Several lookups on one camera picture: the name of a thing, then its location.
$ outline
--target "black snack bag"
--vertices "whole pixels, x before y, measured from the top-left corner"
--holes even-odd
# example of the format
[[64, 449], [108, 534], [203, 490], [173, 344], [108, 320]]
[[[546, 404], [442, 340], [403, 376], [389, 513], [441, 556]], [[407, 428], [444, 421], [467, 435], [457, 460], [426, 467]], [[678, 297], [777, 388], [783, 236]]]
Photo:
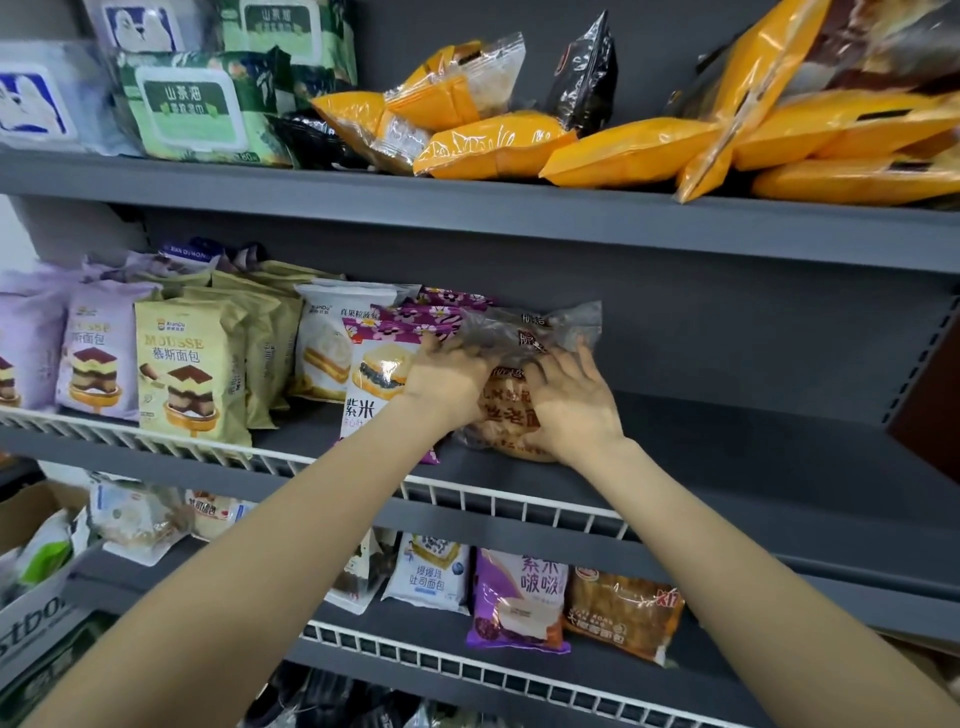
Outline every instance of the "black snack bag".
[[313, 109], [268, 116], [274, 133], [286, 144], [303, 169], [368, 169], [357, 155], [327, 126]]
[[613, 114], [616, 75], [616, 48], [603, 11], [586, 33], [566, 46], [553, 73], [545, 112], [581, 138], [599, 132]]

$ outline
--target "person's left hand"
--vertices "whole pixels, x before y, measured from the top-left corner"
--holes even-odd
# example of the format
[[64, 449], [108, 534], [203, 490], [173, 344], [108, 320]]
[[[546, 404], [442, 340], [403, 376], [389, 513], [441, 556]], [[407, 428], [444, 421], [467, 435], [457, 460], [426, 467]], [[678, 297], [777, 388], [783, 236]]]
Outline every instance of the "person's left hand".
[[429, 416], [439, 416], [444, 433], [481, 419], [480, 393], [499, 363], [479, 347], [464, 347], [454, 336], [442, 344], [432, 333], [423, 335], [403, 397], [416, 399]]

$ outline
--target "top shelf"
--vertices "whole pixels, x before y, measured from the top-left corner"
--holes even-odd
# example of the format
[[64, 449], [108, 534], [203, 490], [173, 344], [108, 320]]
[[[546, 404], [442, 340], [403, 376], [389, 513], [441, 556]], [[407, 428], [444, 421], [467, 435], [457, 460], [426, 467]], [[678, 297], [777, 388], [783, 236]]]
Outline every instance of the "top shelf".
[[0, 152], [0, 194], [960, 273], [948, 212]]

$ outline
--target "yellow plastic bag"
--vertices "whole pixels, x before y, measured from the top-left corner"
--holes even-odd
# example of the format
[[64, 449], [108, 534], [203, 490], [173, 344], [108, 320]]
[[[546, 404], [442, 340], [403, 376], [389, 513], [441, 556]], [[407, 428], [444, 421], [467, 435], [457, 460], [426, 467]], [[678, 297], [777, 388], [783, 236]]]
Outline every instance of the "yellow plastic bag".
[[611, 127], [558, 149], [540, 176], [558, 187], [630, 187], [674, 177], [720, 125], [661, 117]]
[[555, 150], [577, 140], [560, 121], [538, 111], [515, 111], [437, 132], [414, 162], [414, 174], [438, 180], [535, 178]]
[[739, 170], [809, 157], [879, 158], [960, 125], [952, 96], [836, 90], [781, 103], [733, 147]]
[[806, 159], [761, 172], [754, 194], [839, 205], [906, 205], [960, 193], [960, 148], [933, 159]]
[[695, 200], [727, 177], [732, 145], [760, 125], [804, 61], [830, 0], [780, 0], [733, 44], [706, 119], [722, 134], [684, 166], [676, 199]]
[[520, 33], [447, 46], [386, 93], [387, 109], [431, 133], [505, 113], [525, 56]]
[[318, 96], [313, 107], [358, 155], [384, 172], [412, 175], [430, 135], [386, 107], [382, 93], [345, 91]]

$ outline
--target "person's right hand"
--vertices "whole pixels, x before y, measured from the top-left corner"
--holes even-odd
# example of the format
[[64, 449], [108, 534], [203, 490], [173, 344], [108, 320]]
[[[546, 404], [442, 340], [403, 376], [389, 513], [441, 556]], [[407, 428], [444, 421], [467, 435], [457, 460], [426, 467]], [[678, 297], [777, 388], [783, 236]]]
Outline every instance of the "person's right hand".
[[583, 342], [576, 355], [553, 350], [529, 362], [523, 373], [540, 420], [540, 429], [525, 435], [525, 442], [579, 469], [591, 455], [623, 439], [613, 394]]

